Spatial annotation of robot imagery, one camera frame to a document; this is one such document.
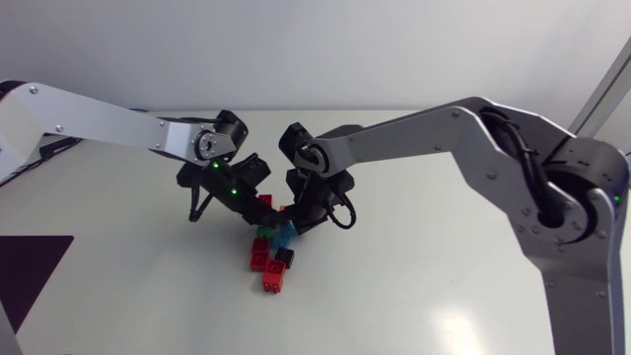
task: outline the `cable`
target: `cable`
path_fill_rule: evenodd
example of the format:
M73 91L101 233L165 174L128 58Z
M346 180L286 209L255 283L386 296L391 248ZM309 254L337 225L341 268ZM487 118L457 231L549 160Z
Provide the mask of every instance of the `cable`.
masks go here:
M528 191L536 207L546 218L544 222L549 225L560 226L563 223L563 213L561 209L558 208L558 204L554 201L545 171L534 159L534 156L537 155L536 151L528 147L518 131L519 127L501 113L484 110L481 114L484 118L500 126L501 129L509 135L511 142L517 150L517 158L522 165Z
M75 141L66 145L65 147L59 148L57 151L53 151L52 153L50 153L47 157L43 157L40 158L37 161L34 161L32 163L26 164L21 166L17 171L11 173L11 176L8 177L7 179L5 179L4 181L0 182L0 187L6 185L7 183L13 181L14 179L18 178L20 175L25 174L30 172L31 170L38 168L39 166L41 166L42 164L44 164L45 162L49 161L50 159L52 159L53 157L67 151L68 149L76 146L77 144L79 144L79 142L81 142L83 139L80 138L75 138Z
M324 209L326 210L326 215L331 219L331 221L333 221L333 223L337 227L341 229L351 229L355 225L355 222L357 222L357 214L355 213L355 207L353 207L353 204L351 203L351 200L348 199L348 197L346 196L346 193L343 193L341 196L338 196L338 197L342 201L342 206L346 206L346 208L348 208L348 212L351 215L351 221L347 225L342 224L337 219L337 217L335 217L335 215L333 214L333 208L328 203L324 206Z

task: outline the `red block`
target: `red block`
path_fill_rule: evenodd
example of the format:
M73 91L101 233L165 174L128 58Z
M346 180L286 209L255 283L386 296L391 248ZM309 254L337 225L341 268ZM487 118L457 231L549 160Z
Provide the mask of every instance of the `red block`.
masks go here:
M254 238L252 242L252 253L257 251L269 251L272 241L267 238Z
M283 276L287 266L284 261L270 260L263 274L263 289L265 292L279 293L283 289Z
M269 207L272 207L272 195L258 195L258 198L265 201L265 203L267 203Z
M269 262L269 251L255 251L249 261L249 268L252 271L265 271Z

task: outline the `blue transparent block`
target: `blue transparent block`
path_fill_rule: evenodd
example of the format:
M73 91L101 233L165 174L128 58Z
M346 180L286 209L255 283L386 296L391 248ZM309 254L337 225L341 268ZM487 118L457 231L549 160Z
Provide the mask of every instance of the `blue transparent block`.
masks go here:
M272 240L272 249L286 248L289 246L292 238L298 236L298 231L292 222L281 225L279 229L274 231L274 239Z

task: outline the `green lego brick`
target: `green lego brick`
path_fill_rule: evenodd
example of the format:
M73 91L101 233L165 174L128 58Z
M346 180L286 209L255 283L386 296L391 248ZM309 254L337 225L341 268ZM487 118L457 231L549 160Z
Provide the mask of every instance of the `green lego brick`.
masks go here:
M259 238L273 239L274 230L269 227L258 226L258 229L256 229L256 236Z

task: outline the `black block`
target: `black block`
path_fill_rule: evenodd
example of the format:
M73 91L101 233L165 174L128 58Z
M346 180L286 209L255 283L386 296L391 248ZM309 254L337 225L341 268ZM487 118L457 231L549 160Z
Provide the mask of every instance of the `black block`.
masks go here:
M287 268L291 268L292 261L294 260L294 251L287 248L279 248L276 251L276 256L274 256L274 259L284 261L287 265Z

